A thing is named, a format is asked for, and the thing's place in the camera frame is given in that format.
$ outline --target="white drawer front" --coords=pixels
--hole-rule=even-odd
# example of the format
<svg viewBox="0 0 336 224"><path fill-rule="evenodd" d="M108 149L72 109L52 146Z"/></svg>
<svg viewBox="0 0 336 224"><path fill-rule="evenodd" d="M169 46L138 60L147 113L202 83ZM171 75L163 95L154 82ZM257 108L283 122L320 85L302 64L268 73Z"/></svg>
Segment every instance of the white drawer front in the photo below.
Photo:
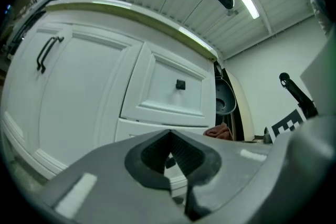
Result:
<svg viewBox="0 0 336 224"><path fill-rule="evenodd" d="M117 125L117 132L115 134L115 142L125 140L128 138L132 138L138 135L142 135L145 133L155 132L159 130L166 130L166 129L174 129L180 131L187 131L191 133L195 133L195 135L203 135L204 131L207 129L205 128L195 128L195 127L182 127L182 126L167 126L167 125L158 125L158 124L148 124L148 123L141 123L141 122L134 122L128 121L124 119L118 120ZM187 184L186 178L183 175L180 168L175 165L169 169L166 169L164 175L170 179L171 181L171 188L175 190L173 192L176 195L180 195L178 189L184 192L184 188Z"/></svg>
<svg viewBox="0 0 336 224"><path fill-rule="evenodd" d="M176 87L177 80L185 89ZM214 119L213 74L157 45L145 44L126 92L121 116L182 126Z"/></svg>
<svg viewBox="0 0 336 224"><path fill-rule="evenodd" d="M203 133L208 129L208 127L197 128L197 127L170 126L170 125L150 124L150 123L119 119L117 125L117 132L115 134L116 139L115 142L129 139L145 133L166 129L172 129L178 131L180 130L195 133L198 135L203 135Z"/></svg>

